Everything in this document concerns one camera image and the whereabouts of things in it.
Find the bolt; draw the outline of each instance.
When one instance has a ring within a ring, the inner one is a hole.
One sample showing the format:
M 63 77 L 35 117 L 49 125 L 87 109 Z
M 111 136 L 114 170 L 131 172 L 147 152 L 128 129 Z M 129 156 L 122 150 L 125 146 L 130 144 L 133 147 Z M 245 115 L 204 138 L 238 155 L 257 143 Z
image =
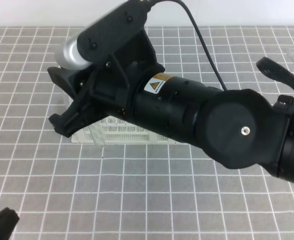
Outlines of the bolt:
M 127 17 L 127 22 L 128 22 L 128 23 L 132 23 L 132 21 L 133 21 L 132 16 L 128 16 L 128 17 Z
M 97 43 L 96 43 L 96 42 L 92 42 L 90 38 L 89 38 L 89 47 L 90 47 L 92 50 L 97 49 Z
M 249 135 L 250 133 L 250 128 L 247 127 L 247 126 L 244 126 L 242 129 L 241 129 L 241 134 L 244 135 L 244 136 L 247 136 Z
M 109 69 L 111 67 L 111 63 L 109 61 L 106 62 L 105 67 Z

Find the warning label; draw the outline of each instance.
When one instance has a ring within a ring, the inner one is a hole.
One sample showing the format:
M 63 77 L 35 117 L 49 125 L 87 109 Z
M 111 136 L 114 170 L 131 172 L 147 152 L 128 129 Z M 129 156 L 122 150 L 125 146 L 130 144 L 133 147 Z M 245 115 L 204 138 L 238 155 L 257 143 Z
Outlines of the warning label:
M 150 84 L 152 86 L 153 89 L 156 90 L 156 88 L 158 87 L 159 83 L 158 82 L 154 82 Z
M 165 73 L 158 73 L 149 80 L 144 88 L 144 91 L 150 92 L 152 94 L 157 94 L 161 90 L 162 86 L 166 83 L 166 81 L 170 78 L 172 78 L 172 76 Z

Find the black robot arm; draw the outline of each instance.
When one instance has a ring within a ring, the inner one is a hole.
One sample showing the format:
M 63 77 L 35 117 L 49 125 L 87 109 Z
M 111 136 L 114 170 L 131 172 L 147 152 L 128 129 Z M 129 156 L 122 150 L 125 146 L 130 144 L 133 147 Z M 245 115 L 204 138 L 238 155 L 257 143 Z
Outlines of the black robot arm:
M 61 68 L 48 72 L 74 101 L 62 115 L 50 117 L 55 131 L 70 137 L 114 116 L 202 148 L 229 169 L 259 164 L 294 183 L 294 97 L 280 95 L 271 106 L 253 90 L 226 90 L 198 28 L 223 90 L 165 74 L 144 31 L 157 2 L 129 0 L 61 45 L 56 53 Z M 263 58 L 257 66 L 294 89 L 294 76 L 280 65 Z

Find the wire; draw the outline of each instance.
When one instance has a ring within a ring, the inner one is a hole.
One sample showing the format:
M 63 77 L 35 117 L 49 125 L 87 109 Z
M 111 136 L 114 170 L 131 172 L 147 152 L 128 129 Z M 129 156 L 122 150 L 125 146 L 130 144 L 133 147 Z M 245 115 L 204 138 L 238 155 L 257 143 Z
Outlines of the wire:
M 294 74 L 273 60 L 263 57 L 256 63 L 257 68 L 266 77 L 288 85 L 294 90 Z
M 190 21 L 192 22 L 193 27 L 195 28 L 195 31 L 196 31 L 196 33 L 197 33 L 197 35 L 199 37 L 201 45 L 202 45 L 202 47 L 203 47 L 203 49 L 204 49 L 204 51 L 206 53 L 206 56 L 207 56 L 207 58 L 208 58 L 208 60 L 210 62 L 210 65 L 211 65 L 213 71 L 215 72 L 215 74 L 216 74 L 216 76 L 217 76 L 217 78 L 218 78 L 218 80 L 219 80 L 219 82 L 221 84 L 221 87 L 223 88 L 224 91 L 227 91 L 227 87 L 226 87 L 225 83 L 223 82 L 223 80 L 221 79 L 221 76 L 220 76 L 215 64 L 212 61 L 212 58 L 211 58 L 210 53 L 208 51 L 208 48 L 207 48 L 207 46 L 205 44 L 205 41 L 203 40 L 203 37 L 202 37 L 202 35 L 201 35 L 200 31 L 199 31 L 199 28 L 198 28 L 198 26 L 196 24 L 196 21 L 193 18 L 193 16 L 192 16 L 189 8 L 187 7 L 187 5 L 181 0 L 149 0 L 148 4 L 150 4 L 150 8 L 151 8 L 152 6 L 156 5 L 157 3 L 161 3 L 161 2 L 174 2 L 174 3 L 177 3 L 180 6 L 182 6 L 183 9 L 186 11 L 186 13 L 188 14 L 188 17 L 190 18 Z

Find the grid mat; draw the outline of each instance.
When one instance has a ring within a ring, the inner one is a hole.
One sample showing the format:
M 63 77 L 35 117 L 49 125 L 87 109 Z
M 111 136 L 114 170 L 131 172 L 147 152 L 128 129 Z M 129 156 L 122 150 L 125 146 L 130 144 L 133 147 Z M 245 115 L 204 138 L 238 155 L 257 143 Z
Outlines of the grid mat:
M 200 27 L 229 89 L 274 103 L 292 94 L 262 74 L 267 55 L 290 71 L 294 26 Z M 76 27 L 0 28 L 0 210 L 14 240 L 294 239 L 294 184 L 258 166 L 227 170 L 195 147 L 72 144 L 48 116 L 64 104 L 47 67 Z M 146 29 L 168 73 L 219 87 L 192 28 Z

